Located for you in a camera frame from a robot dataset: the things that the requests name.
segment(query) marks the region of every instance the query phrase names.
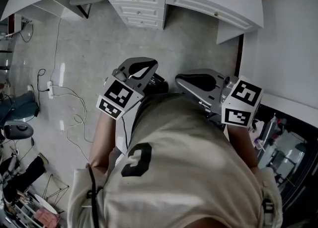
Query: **printed number on shirt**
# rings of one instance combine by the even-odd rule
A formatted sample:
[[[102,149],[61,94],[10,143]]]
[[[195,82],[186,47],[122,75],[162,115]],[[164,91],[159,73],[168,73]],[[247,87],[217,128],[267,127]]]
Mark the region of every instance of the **printed number on shirt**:
[[[141,151],[138,164],[132,166],[131,163],[124,166],[121,171],[123,177],[141,177],[148,169],[151,161],[152,147],[149,143],[139,143],[135,145],[128,153],[128,157],[135,154],[136,151]]]

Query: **power strip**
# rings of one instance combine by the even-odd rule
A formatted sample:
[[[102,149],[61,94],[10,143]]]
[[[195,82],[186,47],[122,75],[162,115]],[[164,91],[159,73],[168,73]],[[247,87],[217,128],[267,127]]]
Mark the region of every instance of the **power strip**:
[[[51,81],[48,81],[48,93],[49,93],[49,98],[50,99],[53,99],[53,88],[52,88],[52,82]]]

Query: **white t-shirt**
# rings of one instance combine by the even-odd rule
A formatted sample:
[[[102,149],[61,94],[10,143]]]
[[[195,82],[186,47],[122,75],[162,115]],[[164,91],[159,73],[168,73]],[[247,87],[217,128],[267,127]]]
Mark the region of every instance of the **white t-shirt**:
[[[183,228],[205,217],[230,228],[262,227],[264,177],[258,181],[200,106],[184,98],[143,112],[106,184],[107,174],[93,172],[103,187],[101,228]],[[94,227],[86,197],[91,185],[88,169],[75,171],[69,227]]]

